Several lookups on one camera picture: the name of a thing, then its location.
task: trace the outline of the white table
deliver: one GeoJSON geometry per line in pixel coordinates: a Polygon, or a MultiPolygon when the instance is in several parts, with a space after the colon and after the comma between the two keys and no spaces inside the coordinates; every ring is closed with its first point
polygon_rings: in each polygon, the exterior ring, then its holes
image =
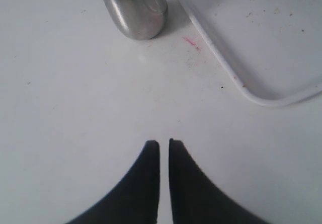
{"type": "Polygon", "coordinates": [[[67,222],[117,184],[148,139],[161,144],[158,223],[172,223],[170,137],[258,216],[322,222],[322,97],[252,104],[168,1],[163,33],[135,42],[102,0],[0,0],[1,223],[67,222]]]}

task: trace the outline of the black plastic part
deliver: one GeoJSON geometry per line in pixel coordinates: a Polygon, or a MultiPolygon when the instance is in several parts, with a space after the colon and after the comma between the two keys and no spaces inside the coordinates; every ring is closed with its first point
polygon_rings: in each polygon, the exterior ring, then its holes
{"type": "Polygon", "coordinates": [[[174,224],[266,223],[221,192],[183,143],[173,139],[169,145],[169,182],[174,224]]]}
{"type": "Polygon", "coordinates": [[[159,189],[159,144],[148,141],[114,189],[68,224],[155,224],[159,189]]]}

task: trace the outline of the dark curved edge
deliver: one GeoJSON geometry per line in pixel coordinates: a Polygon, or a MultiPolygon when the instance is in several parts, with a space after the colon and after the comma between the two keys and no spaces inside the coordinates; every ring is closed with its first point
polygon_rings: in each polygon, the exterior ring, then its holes
{"type": "Polygon", "coordinates": [[[155,224],[159,188],[159,144],[148,141],[114,189],[68,224],[155,224]]]}
{"type": "Polygon", "coordinates": [[[181,141],[170,139],[169,182],[174,224],[267,224],[221,192],[181,141]]]}

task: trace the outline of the red stain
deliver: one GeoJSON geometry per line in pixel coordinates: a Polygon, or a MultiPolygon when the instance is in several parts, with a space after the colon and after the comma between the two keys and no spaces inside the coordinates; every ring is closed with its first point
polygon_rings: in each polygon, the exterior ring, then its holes
{"type": "Polygon", "coordinates": [[[184,40],[186,40],[189,44],[191,44],[192,46],[196,46],[196,43],[193,42],[191,39],[189,39],[188,37],[182,37],[184,40]]]}

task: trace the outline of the stainless steel cup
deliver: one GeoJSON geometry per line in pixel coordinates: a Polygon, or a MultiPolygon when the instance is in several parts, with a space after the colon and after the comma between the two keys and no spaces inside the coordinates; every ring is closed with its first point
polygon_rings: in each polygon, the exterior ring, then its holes
{"type": "Polygon", "coordinates": [[[150,39],[165,26],[167,0],[103,0],[115,25],[128,38],[150,39]]]}

